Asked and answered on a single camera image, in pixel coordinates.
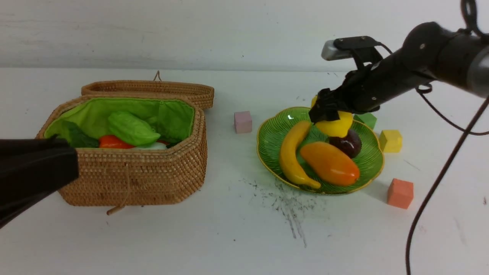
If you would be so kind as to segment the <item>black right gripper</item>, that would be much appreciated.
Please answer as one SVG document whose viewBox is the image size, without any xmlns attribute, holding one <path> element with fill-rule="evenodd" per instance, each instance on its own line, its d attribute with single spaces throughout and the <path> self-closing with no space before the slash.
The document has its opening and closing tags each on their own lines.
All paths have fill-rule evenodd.
<svg viewBox="0 0 489 275">
<path fill-rule="evenodd" d="M 309 110 L 311 122 L 340 120 L 340 111 L 349 113 L 379 111 L 380 105 L 374 100 L 361 97 L 371 94 L 369 88 L 365 86 L 379 77 L 381 70 L 378 67 L 378 65 L 368 65 L 350 71 L 336 91 L 329 88 L 320 90 Z"/>
</svg>

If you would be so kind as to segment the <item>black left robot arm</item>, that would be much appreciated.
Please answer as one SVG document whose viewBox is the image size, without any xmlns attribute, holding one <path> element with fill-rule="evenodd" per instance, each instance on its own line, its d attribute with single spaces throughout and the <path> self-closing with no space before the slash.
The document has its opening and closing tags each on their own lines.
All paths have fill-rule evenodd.
<svg viewBox="0 0 489 275">
<path fill-rule="evenodd" d="M 78 153 L 66 139 L 2 139 L 0 226 L 78 177 Z"/>
</svg>

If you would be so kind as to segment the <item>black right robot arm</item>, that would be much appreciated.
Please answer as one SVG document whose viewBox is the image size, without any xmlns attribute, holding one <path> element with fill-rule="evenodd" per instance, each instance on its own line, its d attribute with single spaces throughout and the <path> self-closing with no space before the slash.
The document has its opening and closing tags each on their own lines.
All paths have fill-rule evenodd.
<svg viewBox="0 0 489 275">
<path fill-rule="evenodd" d="M 325 60 L 353 58 L 350 71 L 336 89 L 322 89 L 309 111 L 311 122 L 335 121 L 339 112 L 378 111 L 405 92 L 440 81 L 481 98 L 488 96 L 488 39 L 466 30 L 449 31 L 436 22 L 416 26 L 402 47 L 382 57 L 381 43 L 369 36 L 325 43 Z"/>
</svg>

